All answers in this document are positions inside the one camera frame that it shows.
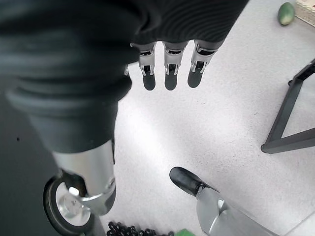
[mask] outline black tire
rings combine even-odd
[[[55,230],[63,236],[78,236],[82,233],[88,233],[93,229],[95,217],[90,215],[88,222],[83,226],[74,226],[69,224],[58,210],[56,203],[56,190],[63,182],[60,177],[51,178],[44,188],[44,209],[47,218]]]

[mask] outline wheel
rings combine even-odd
[[[94,215],[68,192],[62,178],[47,182],[43,202],[47,218],[59,234],[78,236],[93,229]]]

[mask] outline black sleeve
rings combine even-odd
[[[247,0],[12,0],[0,3],[0,75],[49,150],[72,153],[113,139],[131,87],[131,42],[222,42]]]

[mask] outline black fingertip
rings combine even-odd
[[[172,91],[176,88],[177,85],[177,75],[174,75],[172,72],[169,75],[165,74],[165,87],[167,90]]]
[[[195,72],[190,71],[188,75],[189,87],[191,88],[197,87],[201,82],[202,74],[203,73],[200,73],[200,70],[198,69]]]
[[[146,90],[153,90],[156,86],[156,78],[153,75],[150,75],[150,72],[147,72],[146,75],[143,76],[143,85]]]

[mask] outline green fruit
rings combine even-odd
[[[294,15],[294,6],[291,3],[286,2],[282,4],[279,9],[278,20],[281,25],[288,25],[294,20]]]

